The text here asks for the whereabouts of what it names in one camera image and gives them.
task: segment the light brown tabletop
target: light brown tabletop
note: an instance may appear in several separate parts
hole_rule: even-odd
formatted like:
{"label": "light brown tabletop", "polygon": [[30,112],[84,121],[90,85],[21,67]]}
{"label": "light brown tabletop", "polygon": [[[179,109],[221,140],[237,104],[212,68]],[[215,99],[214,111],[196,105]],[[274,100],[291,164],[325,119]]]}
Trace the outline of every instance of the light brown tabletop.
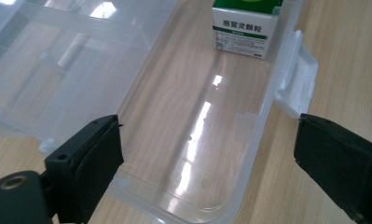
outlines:
{"label": "light brown tabletop", "polygon": [[[372,0],[304,0],[296,28],[319,62],[309,113],[372,142]],[[233,223],[353,223],[294,162],[296,129],[296,119],[271,108]],[[0,177],[42,172],[44,157],[37,147],[32,137],[0,136]],[[158,222],[105,194],[90,223]]]}

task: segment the plastic handle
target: plastic handle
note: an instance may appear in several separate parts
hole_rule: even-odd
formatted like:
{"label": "plastic handle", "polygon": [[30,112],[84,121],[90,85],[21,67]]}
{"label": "plastic handle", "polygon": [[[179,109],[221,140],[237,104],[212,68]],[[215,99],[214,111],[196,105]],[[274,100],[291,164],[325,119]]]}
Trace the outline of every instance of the plastic handle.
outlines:
{"label": "plastic handle", "polygon": [[275,97],[281,108],[294,119],[308,112],[318,69],[317,60],[302,44],[302,35],[298,34],[300,32],[296,32],[299,41],[299,48],[296,48],[297,55],[290,62],[288,73],[283,76]]}

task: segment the transparent plastic bin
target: transparent plastic bin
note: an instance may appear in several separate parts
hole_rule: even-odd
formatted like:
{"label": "transparent plastic bin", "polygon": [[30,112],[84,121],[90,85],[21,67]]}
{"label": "transparent plastic bin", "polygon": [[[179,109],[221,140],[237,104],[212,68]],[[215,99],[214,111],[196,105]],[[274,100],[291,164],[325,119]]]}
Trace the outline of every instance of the transparent plastic bin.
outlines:
{"label": "transparent plastic bin", "polygon": [[0,0],[0,134],[47,154],[117,113],[176,0]]}
{"label": "transparent plastic bin", "polygon": [[[162,18],[170,15],[165,7],[174,6],[165,1],[155,5],[166,13]],[[65,24],[66,16],[95,22],[84,11],[87,4],[77,13],[67,9],[73,5],[23,5],[19,12],[28,15],[32,30],[1,48],[1,60],[8,58],[0,63],[6,71],[0,76],[0,131],[31,134],[49,151],[88,121],[118,111],[125,163],[108,192],[162,223],[230,223],[271,105],[278,102],[294,118],[307,112],[317,62],[294,31],[302,0],[284,0],[266,61],[212,47],[213,2],[179,0],[147,49],[132,44],[136,37],[119,41],[121,32],[108,25],[117,21],[96,19],[110,27],[106,33]],[[54,15],[63,21],[54,24]],[[30,39],[38,50],[22,44]],[[66,63],[68,51],[76,62]]]}

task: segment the small cardboard box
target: small cardboard box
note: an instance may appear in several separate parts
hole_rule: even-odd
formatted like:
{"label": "small cardboard box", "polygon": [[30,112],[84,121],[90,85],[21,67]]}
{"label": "small cardboard box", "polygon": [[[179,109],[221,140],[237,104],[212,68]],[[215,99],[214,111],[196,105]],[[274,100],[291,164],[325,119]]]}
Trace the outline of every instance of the small cardboard box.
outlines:
{"label": "small cardboard box", "polygon": [[214,47],[264,59],[282,0],[215,0]]}

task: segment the clear plastic container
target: clear plastic container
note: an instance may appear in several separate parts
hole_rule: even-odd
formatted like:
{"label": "clear plastic container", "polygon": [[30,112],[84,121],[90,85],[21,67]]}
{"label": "clear plastic container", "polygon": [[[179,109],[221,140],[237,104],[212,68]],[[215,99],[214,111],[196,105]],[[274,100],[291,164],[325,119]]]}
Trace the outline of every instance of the clear plastic container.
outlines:
{"label": "clear plastic container", "polygon": [[163,223],[230,223],[272,103],[308,111],[317,62],[294,31],[302,0],[284,0],[266,61],[212,47],[213,0],[179,0],[161,33],[171,0],[116,1],[140,16],[105,19],[73,2],[15,10],[25,25],[0,41],[0,133],[49,152],[118,111],[125,163],[108,192]]}
{"label": "clear plastic container", "polygon": [[0,134],[49,154],[116,114],[176,0],[0,0]]}

